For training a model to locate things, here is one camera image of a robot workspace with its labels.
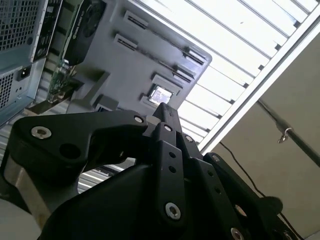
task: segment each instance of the screw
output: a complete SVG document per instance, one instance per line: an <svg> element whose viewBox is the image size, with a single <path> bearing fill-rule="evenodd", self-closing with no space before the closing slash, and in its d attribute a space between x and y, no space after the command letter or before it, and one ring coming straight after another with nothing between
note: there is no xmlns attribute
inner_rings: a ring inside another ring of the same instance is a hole
<svg viewBox="0 0 320 240"><path fill-rule="evenodd" d="M216 162L220 162L220 159L216 155L212 155L212 157Z"/></svg>
<svg viewBox="0 0 320 240"><path fill-rule="evenodd" d="M291 236L286 231L283 234L285 235L286 239L292 240Z"/></svg>
<svg viewBox="0 0 320 240"><path fill-rule="evenodd" d="M143 123L144 122L144 120L141 118L141 117L139 117L139 116L135 116L134 117L134 120L136 120L138 123Z"/></svg>
<svg viewBox="0 0 320 240"><path fill-rule="evenodd" d="M242 236L241 232L236 228L231 228L231 235L234 240L244 240L244 236Z"/></svg>
<svg viewBox="0 0 320 240"><path fill-rule="evenodd" d="M168 125L164 125L164 128L165 128L166 130L168 130L169 132L172 131L171 127L169 127Z"/></svg>
<svg viewBox="0 0 320 240"><path fill-rule="evenodd" d="M31 135L37 139L47 139L51 137L52 133L44 126L35 126L31 129Z"/></svg>
<svg viewBox="0 0 320 240"><path fill-rule="evenodd" d="M188 142L192 143L194 140L192 139L192 137L186 135L185 138L188 140Z"/></svg>
<svg viewBox="0 0 320 240"><path fill-rule="evenodd" d="M168 202L165 205L165 213L172 220L179 220L181 218L181 212L177 205L172 202Z"/></svg>

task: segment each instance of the wire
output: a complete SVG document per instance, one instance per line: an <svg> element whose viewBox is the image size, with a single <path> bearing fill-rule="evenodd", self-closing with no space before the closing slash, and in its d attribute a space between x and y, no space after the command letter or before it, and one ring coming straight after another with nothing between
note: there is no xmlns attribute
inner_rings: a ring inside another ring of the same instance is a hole
<svg viewBox="0 0 320 240"><path fill-rule="evenodd" d="M241 170L244 172L244 174L248 177L248 179L250 180L250 182L253 185L253 188L259 193L261 194L261 196L266 197L266 195L260 191L255 182L253 181L253 179L250 177L250 175L247 173L247 171L241 166L241 164L238 162L238 160L236 159L235 155L233 154L233 152L226 146L224 145L222 142L220 142L220 144L222 145L222 147L224 147L232 156L233 160L236 162L236 164L241 168ZM285 215L280 212L280 216L283 218L283 220L286 222L286 224L289 226L289 228L292 230L292 232L294 232L294 234L300 239L300 240L305 240L296 230L295 228L291 225L291 223L289 222L289 220L285 217Z"/></svg>

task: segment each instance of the green circuit board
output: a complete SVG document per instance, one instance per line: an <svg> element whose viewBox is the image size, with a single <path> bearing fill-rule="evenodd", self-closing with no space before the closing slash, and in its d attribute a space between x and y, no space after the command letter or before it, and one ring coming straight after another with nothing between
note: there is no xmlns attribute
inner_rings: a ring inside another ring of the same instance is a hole
<svg viewBox="0 0 320 240"><path fill-rule="evenodd" d="M73 4L72 6L74 9L72 14L68 16L69 24L64 36L64 43L61 49L57 49L59 51L58 59L56 61L56 66L52 74L52 78L51 78L49 89L48 89L48 95L47 95L47 100L51 103L55 101L55 98L57 94L59 94L60 90L69 84L70 77L72 76L75 70L74 67L66 67L66 63L62 59L63 59L64 50L66 48L66 45L68 44L68 37L72 31L74 21L77 17L77 13L78 13L81 2L82 0L72 1L72 4Z"/></svg>

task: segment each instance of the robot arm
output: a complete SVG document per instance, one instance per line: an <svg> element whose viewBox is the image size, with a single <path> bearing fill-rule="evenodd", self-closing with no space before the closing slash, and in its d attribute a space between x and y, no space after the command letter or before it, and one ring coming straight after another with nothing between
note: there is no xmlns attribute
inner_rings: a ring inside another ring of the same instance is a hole
<svg viewBox="0 0 320 240"><path fill-rule="evenodd" d="M162 103L153 116L157 124L129 110L18 120L1 195L34 216L40 240L297 239L270 199L219 155L200 154L175 109ZM134 166L78 194L82 172L127 157Z"/></svg>

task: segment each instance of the white ceiling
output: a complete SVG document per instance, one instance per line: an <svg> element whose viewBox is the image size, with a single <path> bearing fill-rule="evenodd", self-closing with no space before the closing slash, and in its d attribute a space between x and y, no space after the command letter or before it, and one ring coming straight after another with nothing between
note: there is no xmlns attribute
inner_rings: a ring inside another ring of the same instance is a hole
<svg viewBox="0 0 320 240"><path fill-rule="evenodd" d="M262 97L318 153L319 90L320 35ZM291 139L277 144L280 135L275 123L255 104L222 142L262 192L282 199L284 215L307 237L320 230L320 168ZM220 154L249 183L220 144L213 152Z"/></svg>

